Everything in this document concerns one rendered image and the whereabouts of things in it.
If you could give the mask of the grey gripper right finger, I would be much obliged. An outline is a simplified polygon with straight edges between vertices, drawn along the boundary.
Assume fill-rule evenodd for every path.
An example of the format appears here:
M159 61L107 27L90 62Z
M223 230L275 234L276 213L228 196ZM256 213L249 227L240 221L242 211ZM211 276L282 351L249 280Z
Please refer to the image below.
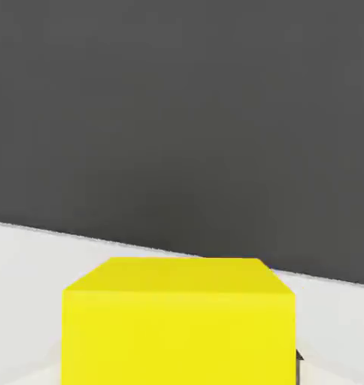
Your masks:
M296 385L358 385L357 382L305 361L296 351Z

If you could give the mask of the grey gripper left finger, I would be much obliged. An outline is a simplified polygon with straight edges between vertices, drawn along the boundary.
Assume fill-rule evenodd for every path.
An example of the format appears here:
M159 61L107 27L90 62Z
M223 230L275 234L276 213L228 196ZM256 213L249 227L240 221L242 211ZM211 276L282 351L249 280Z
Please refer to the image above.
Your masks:
M8 385L61 385L59 359L39 362L23 369Z

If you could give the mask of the small yellow cube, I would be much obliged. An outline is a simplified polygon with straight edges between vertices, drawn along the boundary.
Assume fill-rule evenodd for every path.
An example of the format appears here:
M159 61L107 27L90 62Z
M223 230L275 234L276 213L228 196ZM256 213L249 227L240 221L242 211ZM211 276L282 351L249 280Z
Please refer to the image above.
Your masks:
M62 294L61 385L296 385L296 297L254 258L112 258Z

